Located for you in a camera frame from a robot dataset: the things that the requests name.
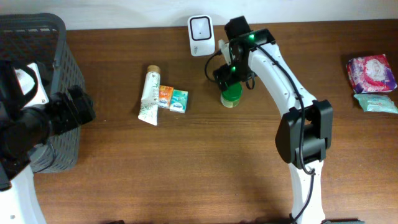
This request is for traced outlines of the white bamboo print tube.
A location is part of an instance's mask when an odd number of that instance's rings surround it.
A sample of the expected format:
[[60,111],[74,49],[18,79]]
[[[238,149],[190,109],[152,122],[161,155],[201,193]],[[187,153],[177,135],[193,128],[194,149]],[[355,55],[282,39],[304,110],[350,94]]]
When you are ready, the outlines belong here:
[[160,68],[156,65],[149,65],[142,91],[138,118],[154,126],[157,126],[159,88]]

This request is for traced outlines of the orange tissue packet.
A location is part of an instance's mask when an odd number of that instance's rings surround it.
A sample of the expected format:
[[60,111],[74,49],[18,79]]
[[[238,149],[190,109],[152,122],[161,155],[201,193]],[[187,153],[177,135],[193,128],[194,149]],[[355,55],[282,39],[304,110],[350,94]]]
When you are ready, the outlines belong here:
[[159,108],[170,108],[174,88],[171,86],[161,85],[159,87]]

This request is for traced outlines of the green lid jar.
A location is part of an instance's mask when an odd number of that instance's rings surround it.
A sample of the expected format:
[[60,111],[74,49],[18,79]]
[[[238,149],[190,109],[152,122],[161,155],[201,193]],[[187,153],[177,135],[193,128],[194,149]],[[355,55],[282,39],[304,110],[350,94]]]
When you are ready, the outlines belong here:
[[243,94],[243,88],[240,83],[235,83],[227,90],[221,92],[221,104],[227,108],[234,108],[239,104]]

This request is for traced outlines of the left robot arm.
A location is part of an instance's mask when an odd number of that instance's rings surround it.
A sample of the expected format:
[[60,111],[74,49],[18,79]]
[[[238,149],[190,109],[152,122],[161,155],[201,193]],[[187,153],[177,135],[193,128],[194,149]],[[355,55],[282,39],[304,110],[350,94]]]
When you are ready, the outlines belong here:
[[93,101],[78,85],[43,103],[40,73],[18,61],[1,61],[1,223],[45,223],[29,153],[52,136],[94,120]]

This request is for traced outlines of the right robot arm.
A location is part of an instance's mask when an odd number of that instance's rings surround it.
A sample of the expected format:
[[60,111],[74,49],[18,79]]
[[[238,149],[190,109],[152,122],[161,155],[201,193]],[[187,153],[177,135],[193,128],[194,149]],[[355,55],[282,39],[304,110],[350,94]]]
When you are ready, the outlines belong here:
[[243,16],[224,27],[219,41],[226,63],[213,72],[224,102],[238,99],[243,83],[252,90],[260,79],[279,110],[275,146],[288,165],[293,190],[290,223],[325,223],[321,173],[331,146],[333,108],[319,101],[295,77],[268,29],[252,30]]

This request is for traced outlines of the mint toilet tissue pack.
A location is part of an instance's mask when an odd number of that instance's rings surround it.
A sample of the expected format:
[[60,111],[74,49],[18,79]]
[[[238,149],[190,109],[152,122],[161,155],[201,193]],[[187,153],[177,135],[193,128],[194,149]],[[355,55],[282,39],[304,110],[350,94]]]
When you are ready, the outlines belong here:
[[354,94],[365,112],[381,112],[397,114],[397,106],[386,95]]

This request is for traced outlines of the teal tissue packet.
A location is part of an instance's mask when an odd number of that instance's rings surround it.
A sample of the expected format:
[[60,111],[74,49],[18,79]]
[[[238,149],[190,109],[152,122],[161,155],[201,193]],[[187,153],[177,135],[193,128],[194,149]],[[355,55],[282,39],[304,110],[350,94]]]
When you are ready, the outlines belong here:
[[183,90],[173,90],[170,101],[170,111],[185,113],[187,109],[188,92]]

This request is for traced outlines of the red purple snack bag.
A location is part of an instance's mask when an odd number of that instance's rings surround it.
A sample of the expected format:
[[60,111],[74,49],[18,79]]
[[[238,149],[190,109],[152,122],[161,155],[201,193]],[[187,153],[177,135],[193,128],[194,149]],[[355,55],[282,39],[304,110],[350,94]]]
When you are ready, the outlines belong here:
[[346,64],[346,70],[356,94],[388,93],[397,88],[385,54],[352,58]]

